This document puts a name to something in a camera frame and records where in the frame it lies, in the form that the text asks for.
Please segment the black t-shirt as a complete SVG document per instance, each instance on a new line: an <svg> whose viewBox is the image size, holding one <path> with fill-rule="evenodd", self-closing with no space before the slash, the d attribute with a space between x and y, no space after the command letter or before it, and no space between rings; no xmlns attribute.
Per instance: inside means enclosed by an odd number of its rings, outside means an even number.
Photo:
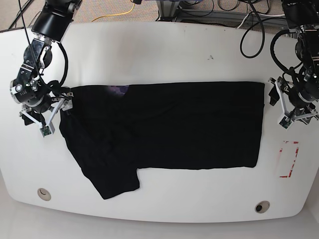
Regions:
<svg viewBox="0 0 319 239"><path fill-rule="evenodd" d="M81 86L59 129L103 199L139 189L139 169L256 166L265 85L192 82Z"/></svg>

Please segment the red tape rectangle marking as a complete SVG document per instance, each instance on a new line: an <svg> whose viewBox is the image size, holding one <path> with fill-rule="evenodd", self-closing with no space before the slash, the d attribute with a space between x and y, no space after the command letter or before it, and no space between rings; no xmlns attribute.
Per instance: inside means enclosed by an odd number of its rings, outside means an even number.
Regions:
<svg viewBox="0 0 319 239"><path fill-rule="evenodd" d="M290 178L298 157L300 143L298 141L284 141L279 152L277 175L279 178Z"/></svg>

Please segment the aluminium frame stand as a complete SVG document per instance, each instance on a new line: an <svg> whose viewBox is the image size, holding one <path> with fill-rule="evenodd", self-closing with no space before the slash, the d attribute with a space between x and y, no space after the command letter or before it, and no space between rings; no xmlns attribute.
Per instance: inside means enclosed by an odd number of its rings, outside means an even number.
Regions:
<svg viewBox="0 0 319 239"><path fill-rule="evenodd" d="M157 0L160 21L216 25L261 31L255 9L266 33L287 29L279 0Z"/></svg>

